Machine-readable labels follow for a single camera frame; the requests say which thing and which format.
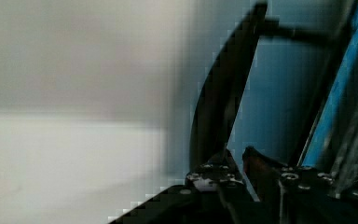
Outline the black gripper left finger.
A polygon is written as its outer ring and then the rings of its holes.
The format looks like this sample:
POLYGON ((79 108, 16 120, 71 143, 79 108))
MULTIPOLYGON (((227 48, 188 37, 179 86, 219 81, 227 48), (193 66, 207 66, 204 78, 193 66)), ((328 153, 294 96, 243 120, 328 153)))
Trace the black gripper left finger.
POLYGON ((228 205, 246 201, 246 184, 232 154, 225 149, 194 167, 185 178, 188 204, 228 205))

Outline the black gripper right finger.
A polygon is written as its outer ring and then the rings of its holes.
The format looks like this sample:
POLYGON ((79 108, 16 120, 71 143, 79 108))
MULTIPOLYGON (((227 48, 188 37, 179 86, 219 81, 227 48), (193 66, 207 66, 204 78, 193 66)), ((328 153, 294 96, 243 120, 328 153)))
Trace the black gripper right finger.
POLYGON ((248 146, 243 154, 243 171, 261 202, 272 203, 279 198, 278 178, 287 165, 275 161, 248 146))

